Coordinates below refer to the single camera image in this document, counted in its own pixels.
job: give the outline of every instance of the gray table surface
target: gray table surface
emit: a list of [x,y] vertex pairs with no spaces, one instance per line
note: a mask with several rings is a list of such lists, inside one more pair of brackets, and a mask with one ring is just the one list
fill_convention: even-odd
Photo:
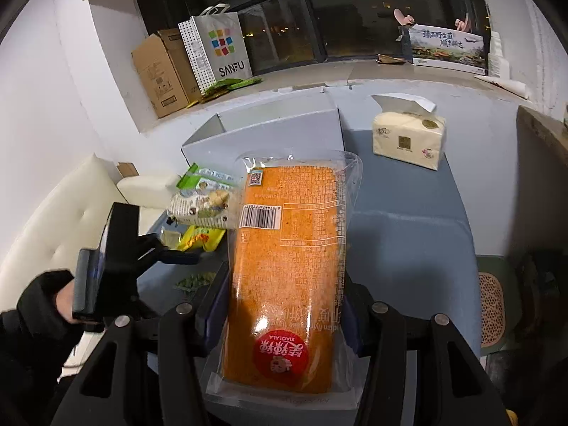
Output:
[[[372,152],[370,130],[343,130],[345,150],[363,161],[363,180],[348,228],[347,270],[376,300],[421,318],[447,314],[476,355],[481,349],[481,300],[473,239],[458,189],[444,158],[438,171],[379,157]],[[159,229],[165,217],[158,220]],[[217,270],[226,242],[196,266],[157,264],[138,279],[140,296],[158,312],[186,300],[174,285],[189,271]],[[364,374],[368,360],[355,369]],[[202,386],[211,361],[196,359]],[[414,417],[416,357],[408,353],[407,389],[402,425]],[[237,408],[210,402],[208,410],[232,425],[289,426],[353,424],[356,411],[306,411],[285,408]]]

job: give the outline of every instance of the sanfu shopping bag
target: sanfu shopping bag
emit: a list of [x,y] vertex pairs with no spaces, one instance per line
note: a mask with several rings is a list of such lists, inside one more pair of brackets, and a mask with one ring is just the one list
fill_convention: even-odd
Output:
[[219,80],[252,76],[237,13],[228,4],[206,8],[181,22],[180,32],[201,94]]

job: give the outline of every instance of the snack package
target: snack package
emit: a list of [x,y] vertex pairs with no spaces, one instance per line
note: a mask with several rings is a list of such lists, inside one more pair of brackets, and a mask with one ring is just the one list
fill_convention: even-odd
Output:
[[186,251],[203,248],[203,251],[215,251],[224,235],[225,229],[189,226],[176,249]]
[[227,229],[234,226],[229,204],[233,192],[182,189],[166,209],[169,217],[180,224]]
[[[351,395],[340,306],[362,162],[340,151],[257,155],[240,158],[246,175],[229,243],[232,293],[219,373],[207,392],[276,404],[279,391]],[[342,408],[357,405],[353,396],[347,403]]]
[[166,209],[180,224],[227,229],[235,226],[229,206],[234,200],[233,177],[193,163],[181,178]]
[[178,189],[216,190],[229,191],[234,186],[235,180],[228,174],[219,171],[201,168],[193,163],[177,184]]

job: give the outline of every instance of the screw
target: screw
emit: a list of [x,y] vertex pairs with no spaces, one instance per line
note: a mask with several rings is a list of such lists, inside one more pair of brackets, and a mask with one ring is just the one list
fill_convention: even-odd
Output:
[[373,303],[373,306],[371,306],[371,309],[377,314],[386,314],[388,311],[388,305],[383,303],[383,301],[376,301]]
[[193,309],[193,306],[191,304],[181,303],[181,304],[177,305],[177,307],[175,308],[175,311],[180,315],[184,315],[184,314],[189,314],[192,309]]
[[119,315],[114,321],[114,324],[117,327],[126,327],[129,323],[130,323],[130,317],[128,317],[127,315]]
[[436,314],[434,317],[434,322],[438,325],[446,326],[450,323],[450,318],[445,314]]

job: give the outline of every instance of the qr code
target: qr code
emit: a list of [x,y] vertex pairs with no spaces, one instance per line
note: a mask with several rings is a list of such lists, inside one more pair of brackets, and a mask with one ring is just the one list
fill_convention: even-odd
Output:
[[249,186],[262,186],[262,171],[251,171]]

